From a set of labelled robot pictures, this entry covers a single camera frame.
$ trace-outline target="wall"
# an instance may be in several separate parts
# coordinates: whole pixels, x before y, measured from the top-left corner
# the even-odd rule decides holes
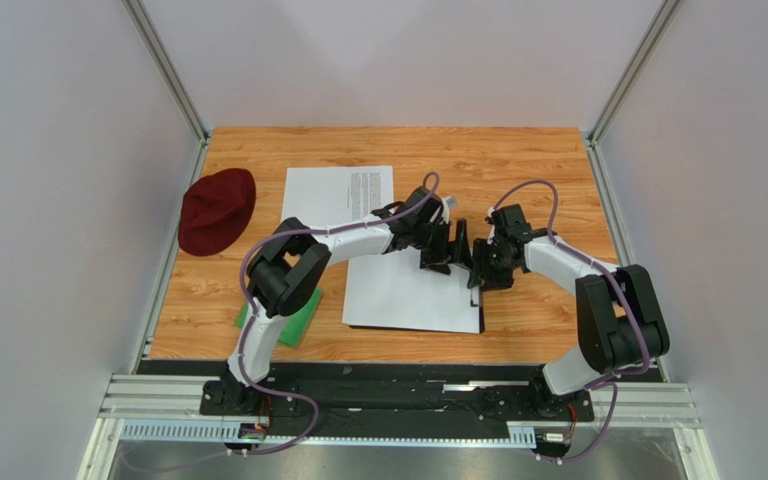
[[[722,478],[768,478],[768,2],[685,2],[603,153]]]
[[[196,143],[120,2],[0,5],[0,478],[73,478]]]
[[[591,128],[660,0],[145,0],[208,128]]]

